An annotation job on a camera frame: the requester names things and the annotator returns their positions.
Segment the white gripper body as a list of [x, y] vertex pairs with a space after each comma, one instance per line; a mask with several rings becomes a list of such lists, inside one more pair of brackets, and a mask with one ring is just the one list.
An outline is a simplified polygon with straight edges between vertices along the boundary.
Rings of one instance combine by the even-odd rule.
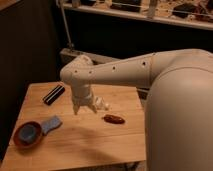
[[93, 106], [93, 92], [89, 84], [75, 85], [71, 87], [72, 90], [72, 102], [75, 108], [81, 106]]

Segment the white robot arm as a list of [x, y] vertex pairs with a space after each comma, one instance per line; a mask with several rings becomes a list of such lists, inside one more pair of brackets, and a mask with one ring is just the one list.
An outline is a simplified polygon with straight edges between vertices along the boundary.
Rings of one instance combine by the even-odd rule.
[[148, 171], [213, 171], [213, 53], [171, 50], [99, 65], [80, 55], [60, 78], [74, 110], [94, 106], [93, 84], [147, 88]]

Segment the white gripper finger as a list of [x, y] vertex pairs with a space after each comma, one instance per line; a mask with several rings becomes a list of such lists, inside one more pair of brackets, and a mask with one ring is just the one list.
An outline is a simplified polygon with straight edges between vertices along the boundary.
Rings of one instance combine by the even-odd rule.
[[74, 110], [74, 115], [78, 115], [78, 111], [79, 111], [80, 107], [79, 106], [73, 106], [73, 110]]
[[88, 107], [89, 107], [94, 113], [97, 113], [97, 108], [96, 108], [95, 105], [90, 104]]

